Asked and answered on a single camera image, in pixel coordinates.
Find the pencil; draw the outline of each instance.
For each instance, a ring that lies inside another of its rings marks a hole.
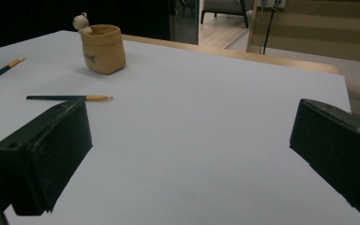
[[[19,56],[16,60],[9,63],[7,66],[0,69],[0,76],[4,74],[6,71],[10,70],[11,68],[14,68],[16,65],[18,65],[21,61],[23,61],[25,57],[23,55]]]
[[[104,101],[113,99],[112,96],[27,96],[26,99],[37,100],[72,100],[82,98],[86,101]]]

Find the table edge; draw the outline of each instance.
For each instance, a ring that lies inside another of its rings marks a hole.
[[[302,60],[277,57],[277,56],[271,56],[271,55],[261,55],[261,54],[250,53],[250,52],[239,52],[239,51],[231,51],[231,50],[225,50],[225,49],[213,49],[213,48],[202,47],[202,46],[194,45],[194,44],[187,44],[187,43],[175,42],[175,41],[170,41],[170,40],[155,39],[155,38],[150,38],[150,37],[138,37],[138,36],[122,34],[122,39],[127,40],[127,41],[154,44],[154,45],[171,47],[171,48],[176,48],[176,49],[191,50],[191,51],[200,52],[200,53],[217,54],[217,55],[227,56],[227,57],[231,57],[231,58],[244,59],[244,60],[249,60],[249,61],[254,61],[254,62],[259,62],[259,63],[266,63],[266,64],[277,65],[277,66],[284,66],[284,67],[288,67],[288,68],[301,68],[301,69],[306,69],[306,70],[315,71],[315,72],[323,72],[323,73],[330,73],[330,74],[336,74],[336,75],[340,74],[339,69],[337,67],[329,65],[329,64],[314,63],[314,62],[309,62],[309,61],[302,61]]]

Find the white tabletop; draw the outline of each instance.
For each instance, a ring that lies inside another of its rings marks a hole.
[[[0,48],[0,141],[58,101],[86,102],[93,148],[53,212],[27,224],[359,224],[360,213],[289,148],[300,98],[350,111],[338,75],[125,41],[112,75],[61,31]]]

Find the small figurine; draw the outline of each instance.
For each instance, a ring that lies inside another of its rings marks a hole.
[[[81,15],[76,16],[72,21],[75,29],[78,30],[78,33],[90,34],[92,33],[92,29],[89,27],[89,21],[87,20],[86,12],[83,12]]]

